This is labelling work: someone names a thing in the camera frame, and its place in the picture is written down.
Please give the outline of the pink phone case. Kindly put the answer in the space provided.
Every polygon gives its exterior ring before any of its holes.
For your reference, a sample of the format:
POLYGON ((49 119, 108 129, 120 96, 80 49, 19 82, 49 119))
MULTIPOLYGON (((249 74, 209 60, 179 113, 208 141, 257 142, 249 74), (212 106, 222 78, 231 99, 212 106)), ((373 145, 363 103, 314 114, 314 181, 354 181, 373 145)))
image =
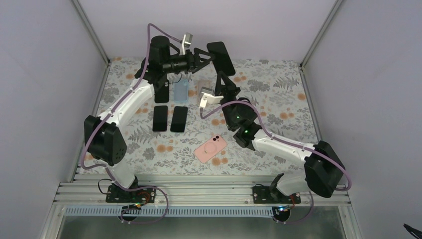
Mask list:
POLYGON ((213 159, 219 152, 227 147, 227 142, 221 135, 214 135, 208 141, 194 150, 194 156, 201 162, 206 163, 213 159))

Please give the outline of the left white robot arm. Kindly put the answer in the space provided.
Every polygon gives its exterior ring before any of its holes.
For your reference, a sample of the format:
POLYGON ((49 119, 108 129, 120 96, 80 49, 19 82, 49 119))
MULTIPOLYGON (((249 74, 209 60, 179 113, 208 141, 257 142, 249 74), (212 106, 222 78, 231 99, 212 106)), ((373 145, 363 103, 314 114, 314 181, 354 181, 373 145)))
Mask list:
POLYGON ((85 146, 80 159, 84 164, 86 153, 90 153, 104 167, 112 182, 119 187, 118 194, 127 202, 138 196, 134 185, 136 176, 129 172, 123 158, 127 146, 120 131, 133 117, 142 104, 153 98, 165 86, 169 73, 195 73, 215 59, 213 53, 195 48, 193 51, 181 49, 170 43, 166 36, 153 37, 148 46, 145 60, 135 74, 129 88, 107 110, 98 116, 89 115, 84 121, 85 146))

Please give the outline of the aluminium corner frame post right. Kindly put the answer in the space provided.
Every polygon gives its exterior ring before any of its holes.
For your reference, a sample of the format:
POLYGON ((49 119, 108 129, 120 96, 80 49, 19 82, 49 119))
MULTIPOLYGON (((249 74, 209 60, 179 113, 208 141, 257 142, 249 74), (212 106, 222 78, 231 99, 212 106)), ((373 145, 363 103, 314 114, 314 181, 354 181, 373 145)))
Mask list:
POLYGON ((325 35, 325 32, 328 30, 329 26, 331 25, 333 19, 335 18, 337 12, 339 11, 341 5, 343 3, 343 0, 336 0, 331 7, 327 17, 325 18, 321 28, 319 29, 317 35, 315 36, 314 40, 311 43, 311 46, 309 47, 308 51, 306 52, 300 66, 301 70, 304 71, 306 65, 308 64, 310 58, 312 57, 314 51, 319 45, 319 42, 322 40, 322 38, 325 35))

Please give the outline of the black smartphone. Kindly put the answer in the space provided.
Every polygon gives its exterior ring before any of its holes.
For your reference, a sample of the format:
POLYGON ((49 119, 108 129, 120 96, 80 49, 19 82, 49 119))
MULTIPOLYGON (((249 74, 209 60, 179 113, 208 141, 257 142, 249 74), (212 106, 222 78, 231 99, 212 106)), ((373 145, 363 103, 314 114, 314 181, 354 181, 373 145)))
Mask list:
POLYGON ((165 132, 167 130, 168 123, 168 107, 155 106, 153 111, 153 132, 165 132))
POLYGON ((175 106, 170 126, 170 132, 183 133, 186 127, 187 115, 187 107, 175 106))
POLYGON ((212 63, 217 73, 222 71, 227 76, 234 76, 236 74, 227 48, 222 41, 208 43, 207 50, 215 56, 212 63))

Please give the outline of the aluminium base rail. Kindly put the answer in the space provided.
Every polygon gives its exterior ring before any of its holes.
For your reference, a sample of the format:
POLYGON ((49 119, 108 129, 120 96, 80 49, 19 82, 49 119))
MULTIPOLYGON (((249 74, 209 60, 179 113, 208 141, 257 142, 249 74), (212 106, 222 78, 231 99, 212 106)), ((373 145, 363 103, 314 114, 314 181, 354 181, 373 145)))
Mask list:
MULTIPOLYGON (((56 205, 104 205, 109 183, 104 174, 77 174, 72 182, 60 183, 56 205)), ((252 206, 252 187, 268 185, 272 176, 138 175, 139 184, 162 189, 171 206, 252 206)))

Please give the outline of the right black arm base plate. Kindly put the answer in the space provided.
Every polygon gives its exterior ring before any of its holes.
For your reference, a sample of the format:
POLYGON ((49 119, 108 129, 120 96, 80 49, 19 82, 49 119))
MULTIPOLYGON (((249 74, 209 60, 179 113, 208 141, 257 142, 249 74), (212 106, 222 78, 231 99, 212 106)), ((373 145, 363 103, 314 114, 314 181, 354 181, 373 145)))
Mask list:
POLYGON ((262 184, 252 187, 252 198, 254 204, 300 204, 299 194, 283 195, 277 189, 262 184))

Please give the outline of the aluminium corner frame post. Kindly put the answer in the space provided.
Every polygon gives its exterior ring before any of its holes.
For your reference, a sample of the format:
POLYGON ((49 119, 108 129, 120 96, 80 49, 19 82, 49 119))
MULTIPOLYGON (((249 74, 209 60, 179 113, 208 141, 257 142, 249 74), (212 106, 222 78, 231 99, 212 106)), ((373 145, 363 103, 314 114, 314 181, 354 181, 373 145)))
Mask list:
POLYGON ((95 45, 98 53, 100 54, 102 60, 106 65, 110 64, 110 58, 107 56, 106 51, 103 48, 103 45, 101 44, 101 41, 99 40, 97 34, 95 33, 95 30, 82 6, 79 0, 70 0, 70 2, 73 4, 79 18, 81 19, 85 29, 88 32, 88 35, 90 39, 92 40, 93 44, 95 45))
POLYGON ((335 18, 337 12, 339 11, 341 5, 343 3, 343 0, 336 0, 331 7, 327 17, 325 18, 321 28, 319 29, 317 35, 315 36, 314 40, 311 43, 311 46, 309 47, 308 51, 306 52, 300 66, 301 70, 304 71, 306 65, 308 64, 310 58, 312 57, 314 51, 319 45, 319 42, 322 40, 322 38, 325 35, 325 32, 328 30, 329 26, 331 25, 333 19, 335 18))

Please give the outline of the light blue phone case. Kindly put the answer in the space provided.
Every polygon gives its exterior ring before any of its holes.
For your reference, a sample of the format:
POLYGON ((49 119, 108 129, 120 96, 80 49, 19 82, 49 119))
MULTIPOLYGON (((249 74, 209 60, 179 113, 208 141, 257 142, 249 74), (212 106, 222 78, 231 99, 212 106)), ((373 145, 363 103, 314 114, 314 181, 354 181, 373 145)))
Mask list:
POLYGON ((186 102, 188 100, 189 81, 181 79, 174 84, 174 102, 186 102))

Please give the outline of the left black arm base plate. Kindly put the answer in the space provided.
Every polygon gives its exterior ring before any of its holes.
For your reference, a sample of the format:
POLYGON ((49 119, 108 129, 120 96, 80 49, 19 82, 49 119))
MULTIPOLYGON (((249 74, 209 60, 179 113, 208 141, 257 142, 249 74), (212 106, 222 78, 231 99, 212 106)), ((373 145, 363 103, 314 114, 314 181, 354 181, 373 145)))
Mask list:
POLYGON ((107 203, 129 203, 129 204, 144 204, 154 203, 156 196, 156 189, 147 188, 135 192, 127 192, 120 187, 112 184, 108 187, 105 201, 107 203))

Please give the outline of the black phone case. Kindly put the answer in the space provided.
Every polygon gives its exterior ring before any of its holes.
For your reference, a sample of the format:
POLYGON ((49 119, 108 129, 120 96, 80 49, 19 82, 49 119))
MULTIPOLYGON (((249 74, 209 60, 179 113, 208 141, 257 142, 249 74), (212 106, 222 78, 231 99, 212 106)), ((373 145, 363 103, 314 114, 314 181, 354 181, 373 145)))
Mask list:
POLYGON ((163 87, 161 87, 154 96, 154 102, 157 104, 163 104, 169 102, 169 82, 166 81, 163 87))

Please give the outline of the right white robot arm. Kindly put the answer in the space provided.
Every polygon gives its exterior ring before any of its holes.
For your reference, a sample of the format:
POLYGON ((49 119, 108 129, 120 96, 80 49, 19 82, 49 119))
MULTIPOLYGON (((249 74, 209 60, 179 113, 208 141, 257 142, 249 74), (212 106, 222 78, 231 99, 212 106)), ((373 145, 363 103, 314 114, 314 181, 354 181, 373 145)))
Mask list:
POLYGON ((330 198, 340 190, 338 184, 345 176, 345 167, 329 143, 322 140, 316 144, 301 143, 272 134, 250 101, 237 97, 239 93, 240 88, 224 72, 218 72, 214 95, 236 143, 304 167, 303 173, 291 176, 282 173, 276 177, 269 190, 274 202, 281 203, 289 195, 304 191, 330 198))

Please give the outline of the floral patterned table mat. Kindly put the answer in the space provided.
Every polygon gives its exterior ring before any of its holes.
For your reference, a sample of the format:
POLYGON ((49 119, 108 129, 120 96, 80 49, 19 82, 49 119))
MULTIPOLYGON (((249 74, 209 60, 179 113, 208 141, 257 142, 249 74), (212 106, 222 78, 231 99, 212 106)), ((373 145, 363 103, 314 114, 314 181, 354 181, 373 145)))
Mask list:
MULTIPOLYGON (((234 60, 236 74, 231 78, 259 111, 270 132, 306 143, 316 143, 317 135, 299 64, 294 61, 234 60)), ((187 75, 189 111, 183 133, 153 132, 155 102, 148 100, 135 112, 121 133, 127 144, 124 161, 136 174, 163 175, 277 175, 301 171, 299 164, 273 154, 240 147, 229 131, 222 112, 203 120, 199 116, 197 83, 210 80, 215 86, 217 74, 208 65, 187 75), (221 135, 227 147, 213 159, 201 163, 194 150, 214 135, 221 135)))

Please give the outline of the aluminium corner frame post left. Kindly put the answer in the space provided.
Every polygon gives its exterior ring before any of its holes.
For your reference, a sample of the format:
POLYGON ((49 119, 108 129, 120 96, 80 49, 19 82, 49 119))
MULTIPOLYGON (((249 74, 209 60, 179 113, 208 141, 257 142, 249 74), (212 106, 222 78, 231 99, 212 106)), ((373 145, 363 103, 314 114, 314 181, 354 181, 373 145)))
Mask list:
POLYGON ((93 44, 95 45, 98 53, 100 54, 102 60, 106 65, 110 64, 110 58, 107 56, 106 51, 103 48, 103 45, 101 44, 101 41, 99 40, 97 34, 95 33, 95 30, 82 6, 79 0, 70 0, 70 2, 73 4, 79 18, 81 19, 85 29, 88 32, 88 35, 90 39, 92 40, 93 44))

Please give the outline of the beige phone case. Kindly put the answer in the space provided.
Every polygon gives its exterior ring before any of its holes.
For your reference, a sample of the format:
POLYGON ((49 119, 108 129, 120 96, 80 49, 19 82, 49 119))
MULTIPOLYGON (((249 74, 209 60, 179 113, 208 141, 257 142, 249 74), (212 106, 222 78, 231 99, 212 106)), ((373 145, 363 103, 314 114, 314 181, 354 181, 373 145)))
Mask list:
POLYGON ((201 98, 203 96, 203 93, 212 94, 213 89, 211 87, 211 81, 210 80, 199 80, 197 83, 197 99, 198 103, 201 102, 201 98))

